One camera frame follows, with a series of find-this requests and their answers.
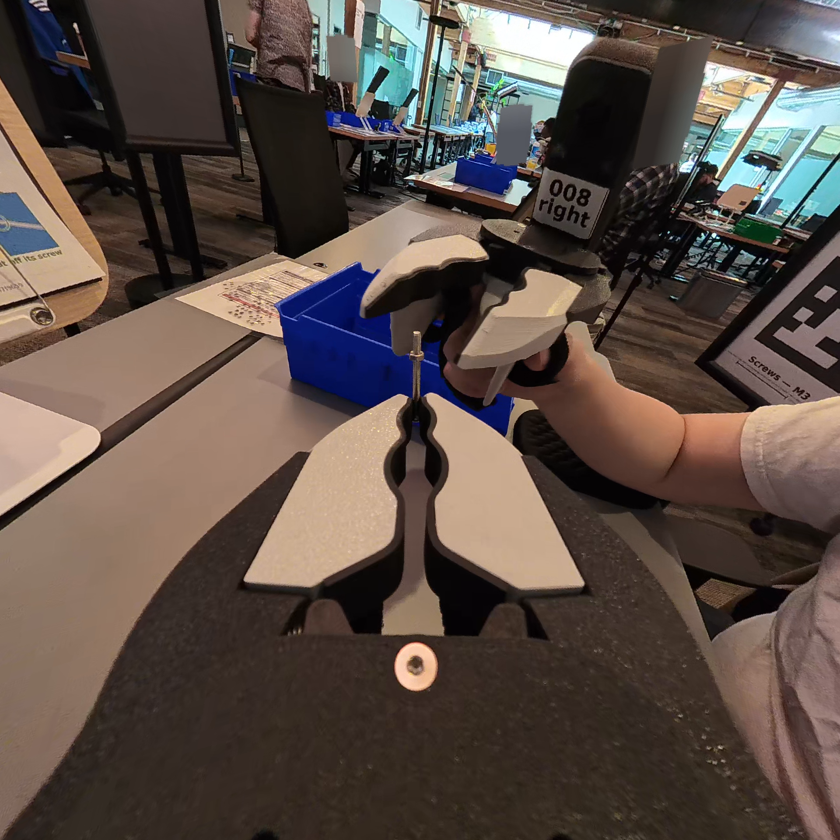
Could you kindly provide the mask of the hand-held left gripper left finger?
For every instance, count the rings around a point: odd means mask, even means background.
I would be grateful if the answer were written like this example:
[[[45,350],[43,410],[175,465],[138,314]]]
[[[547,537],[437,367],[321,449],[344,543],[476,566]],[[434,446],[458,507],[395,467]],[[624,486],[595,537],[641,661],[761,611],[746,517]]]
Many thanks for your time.
[[[400,491],[413,401],[396,395],[308,454],[245,573],[245,588],[338,603],[357,634],[382,632],[404,571]]]

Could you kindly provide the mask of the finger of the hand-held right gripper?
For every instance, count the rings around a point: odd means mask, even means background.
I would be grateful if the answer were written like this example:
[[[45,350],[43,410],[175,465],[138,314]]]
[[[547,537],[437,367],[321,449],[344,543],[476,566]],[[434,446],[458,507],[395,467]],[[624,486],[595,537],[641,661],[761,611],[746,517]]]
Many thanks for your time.
[[[361,299],[361,317],[390,317],[395,356],[413,348],[413,335],[466,300],[490,264],[486,250],[462,234],[411,243],[375,275]]]
[[[514,284],[488,280],[476,326],[456,361],[465,371],[494,369],[481,406],[495,402],[518,363],[557,343],[581,292],[578,283],[535,268]]]

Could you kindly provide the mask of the blue plastic bin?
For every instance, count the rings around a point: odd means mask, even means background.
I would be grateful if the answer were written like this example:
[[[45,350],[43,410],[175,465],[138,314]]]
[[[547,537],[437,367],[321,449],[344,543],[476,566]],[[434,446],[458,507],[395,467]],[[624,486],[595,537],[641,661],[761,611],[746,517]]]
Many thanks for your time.
[[[491,193],[506,194],[518,178],[518,167],[496,163],[486,154],[459,157],[455,164],[454,183]]]
[[[360,315],[375,276],[357,261],[276,304],[293,379],[366,407],[411,395],[413,365],[392,351],[390,316]]]

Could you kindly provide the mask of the person's right forearm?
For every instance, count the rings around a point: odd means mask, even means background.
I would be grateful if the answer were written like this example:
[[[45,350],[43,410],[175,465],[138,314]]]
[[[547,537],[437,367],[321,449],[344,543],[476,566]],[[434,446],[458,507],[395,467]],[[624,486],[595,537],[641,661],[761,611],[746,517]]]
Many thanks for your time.
[[[603,373],[579,401],[587,436],[575,452],[604,477],[679,504],[763,509],[742,464],[747,413],[681,415]]]

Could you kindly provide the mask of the person's right hand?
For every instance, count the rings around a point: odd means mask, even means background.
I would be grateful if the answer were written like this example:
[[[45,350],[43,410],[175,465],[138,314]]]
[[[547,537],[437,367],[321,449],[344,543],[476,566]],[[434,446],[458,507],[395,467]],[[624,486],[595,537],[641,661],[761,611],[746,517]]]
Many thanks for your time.
[[[559,417],[563,422],[567,417],[603,406],[620,390],[613,375],[596,359],[588,339],[567,333],[563,338],[568,349],[567,359],[548,384],[524,386],[506,378],[499,385],[494,385],[494,367],[466,370],[454,363],[456,339],[447,343],[448,361],[444,366],[444,378],[466,396],[481,401],[496,389],[496,394],[531,401],[549,417]]]

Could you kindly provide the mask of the wooden top work table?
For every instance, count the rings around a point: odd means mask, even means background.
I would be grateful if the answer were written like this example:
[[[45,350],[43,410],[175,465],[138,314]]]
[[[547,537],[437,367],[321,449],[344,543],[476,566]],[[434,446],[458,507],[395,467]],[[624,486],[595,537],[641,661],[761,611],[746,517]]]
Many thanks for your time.
[[[450,163],[422,175],[412,174],[404,185],[424,193],[426,203],[481,218],[519,217],[532,193],[531,185],[518,178],[503,194],[461,185],[455,182],[455,170],[456,163]]]

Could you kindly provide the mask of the far work table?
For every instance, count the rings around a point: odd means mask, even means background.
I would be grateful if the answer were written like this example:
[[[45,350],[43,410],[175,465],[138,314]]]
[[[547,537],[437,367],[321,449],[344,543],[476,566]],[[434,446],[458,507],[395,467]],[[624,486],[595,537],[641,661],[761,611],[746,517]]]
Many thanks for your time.
[[[411,174],[414,152],[417,147],[417,137],[408,133],[384,133],[356,129],[345,125],[328,126],[328,131],[333,140],[350,140],[360,144],[360,171],[355,191],[375,199],[382,199],[383,192],[373,188],[372,174],[374,171],[375,154],[380,154],[382,159],[388,161],[392,174],[396,171],[398,154],[401,151],[407,152],[406,167],[403,177]]]

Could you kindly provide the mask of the black office chair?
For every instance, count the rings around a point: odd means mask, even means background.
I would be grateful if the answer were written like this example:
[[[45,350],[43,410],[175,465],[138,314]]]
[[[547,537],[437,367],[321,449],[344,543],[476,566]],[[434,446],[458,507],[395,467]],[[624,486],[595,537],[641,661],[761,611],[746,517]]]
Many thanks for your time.
[[[261,185],[269,196],[276,250],[291,258],[349,232],[343,179],[318,93],[237,82],[239,106]]]

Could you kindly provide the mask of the laminated barcode sheet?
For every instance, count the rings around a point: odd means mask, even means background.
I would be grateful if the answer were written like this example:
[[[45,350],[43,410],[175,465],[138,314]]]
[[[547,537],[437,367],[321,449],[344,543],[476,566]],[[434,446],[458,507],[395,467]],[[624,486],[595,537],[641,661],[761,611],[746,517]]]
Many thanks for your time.
[[[277,304],[327,277],[323,271],[282,260],[177,298],[185,305],[251,332],[281,339]]]

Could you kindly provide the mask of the grey metal bin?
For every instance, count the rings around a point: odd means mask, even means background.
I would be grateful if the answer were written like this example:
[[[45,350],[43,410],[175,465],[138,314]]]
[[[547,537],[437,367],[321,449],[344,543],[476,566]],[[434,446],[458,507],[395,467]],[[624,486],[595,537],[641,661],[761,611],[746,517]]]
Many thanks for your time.
[[[748,288],[749,283],[744,279],[702,269],[689,278],[685,290],[675,298],[675,304],[693,316],[719,320]]]

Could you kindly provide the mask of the framed marker sign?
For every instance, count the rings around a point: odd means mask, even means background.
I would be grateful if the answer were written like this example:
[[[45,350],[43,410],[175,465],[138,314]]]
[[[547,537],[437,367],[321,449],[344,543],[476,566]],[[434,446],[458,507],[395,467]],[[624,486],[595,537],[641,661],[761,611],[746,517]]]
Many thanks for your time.
[[[750,409],[839,394],[839,210],[696,360]]]

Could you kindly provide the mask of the black framed easel board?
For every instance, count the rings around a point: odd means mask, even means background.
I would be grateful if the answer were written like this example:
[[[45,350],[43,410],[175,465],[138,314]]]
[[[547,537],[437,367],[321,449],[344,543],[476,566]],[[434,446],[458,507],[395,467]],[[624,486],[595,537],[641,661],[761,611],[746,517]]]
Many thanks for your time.
[[[131,308],[140,308],[204,280],[183,157],[238,152],[221,10],[208,1],[82,1],[78,8],[156,265],[125,284]]]

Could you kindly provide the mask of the printed instruction sheet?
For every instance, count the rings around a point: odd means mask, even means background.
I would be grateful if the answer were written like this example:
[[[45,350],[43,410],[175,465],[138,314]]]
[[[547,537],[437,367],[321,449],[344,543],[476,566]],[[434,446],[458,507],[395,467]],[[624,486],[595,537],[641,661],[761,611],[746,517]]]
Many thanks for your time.
[[[102,269],[47,202],[1,135],[1,305],[99,280]]]

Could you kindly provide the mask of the blue striped jacket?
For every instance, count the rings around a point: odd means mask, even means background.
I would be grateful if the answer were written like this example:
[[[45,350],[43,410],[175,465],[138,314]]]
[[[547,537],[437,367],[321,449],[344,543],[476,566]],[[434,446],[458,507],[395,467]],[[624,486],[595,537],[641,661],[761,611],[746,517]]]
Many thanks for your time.
[[[53,76],[68,81],[74,78],[80,89],[92,97],[87,79],[78,66],[67,65],[58,59],[59,52],[80,56],[81,41],[74,29],[77,5],[71,1],[23,1],[23,9],[30,34],[39,57]]]

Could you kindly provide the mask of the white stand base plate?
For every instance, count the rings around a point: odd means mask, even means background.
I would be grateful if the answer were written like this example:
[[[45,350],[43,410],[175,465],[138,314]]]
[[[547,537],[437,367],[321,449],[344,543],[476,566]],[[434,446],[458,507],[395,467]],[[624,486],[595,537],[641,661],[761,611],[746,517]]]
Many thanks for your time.
[[[1,86],[4,133],[25,169],[57,215],[103,272],[101,279],[54,291],[1,310],[2,346],[69,327],[89,317],[109,289],[107,262],[88,223],[74,204],[11,94]],[[35,403],[32,397],[2,392],[1,513],[13,511],[91,456],[101,444],[94,427]]]

